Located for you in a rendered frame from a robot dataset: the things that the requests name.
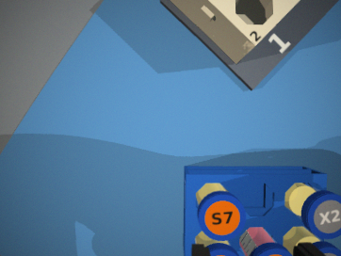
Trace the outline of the blue tube rack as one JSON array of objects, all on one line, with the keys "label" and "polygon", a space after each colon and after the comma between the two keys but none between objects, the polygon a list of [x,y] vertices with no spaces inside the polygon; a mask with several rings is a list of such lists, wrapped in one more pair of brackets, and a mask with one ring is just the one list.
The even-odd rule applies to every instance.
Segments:
[{"label": "blue tube rack", "polygon": [[195,244],[195,237],[202,231],[197,218],[196,192],[205,184],[221,184],[244,206],[245,226],[238,236],[228,240],[238,255],[244,256],[239,246],[239,237],[248,228],[264,227],[271,237],[282,245],[284,235],[292,227],[304,226],[298,217],[284,207],[285,192],[294,183],[305,183],[316,189],[327,190],[322,173],[307,167],[184,166],[184,256],[191,256],[191,246]]}]

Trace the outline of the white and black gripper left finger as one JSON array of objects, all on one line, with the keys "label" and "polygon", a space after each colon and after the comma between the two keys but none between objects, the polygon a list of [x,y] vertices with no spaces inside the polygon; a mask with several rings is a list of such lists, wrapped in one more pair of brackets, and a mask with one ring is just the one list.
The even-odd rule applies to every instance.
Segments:
[{"label": "white and black gripper left finger", "polygon": [[204,244],[192,244],[191,256],[211,256],[209,248],[205,248]]}]

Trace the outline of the tube with blue cap and grey x2 dot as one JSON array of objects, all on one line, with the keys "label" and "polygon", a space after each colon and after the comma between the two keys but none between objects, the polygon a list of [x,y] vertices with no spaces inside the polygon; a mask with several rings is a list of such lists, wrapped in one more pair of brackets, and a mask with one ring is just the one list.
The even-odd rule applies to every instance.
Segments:
[{"label": "tube with blue cap and grey x2 dot", "polygon": [[341,235],[341,196],[331,191],[294,183],[285,192],[284,207],[319,238],[334,239]]}]

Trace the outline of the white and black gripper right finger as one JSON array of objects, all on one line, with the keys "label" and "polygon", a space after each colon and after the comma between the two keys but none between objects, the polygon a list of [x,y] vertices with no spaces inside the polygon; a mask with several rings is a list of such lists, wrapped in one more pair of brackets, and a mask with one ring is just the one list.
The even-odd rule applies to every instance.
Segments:
[{"label": "white and black gripper right finger", "polygon": [[294,246],[293,256],[326,256],[323,252],[321,252],[316,246],[314,246],[311,242],[307,243],[298,243],[297,246]]}]

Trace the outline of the blue bench mat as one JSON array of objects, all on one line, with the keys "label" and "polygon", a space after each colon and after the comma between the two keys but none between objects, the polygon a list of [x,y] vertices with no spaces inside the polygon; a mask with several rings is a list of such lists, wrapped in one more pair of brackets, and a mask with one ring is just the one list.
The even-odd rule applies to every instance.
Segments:
[{"label": "blue bench mat", "polygon": [[254,89],[166,0],[104,0],[0,154],[0,255],[184,256],[184,166],[341,196],[341,0]]}]

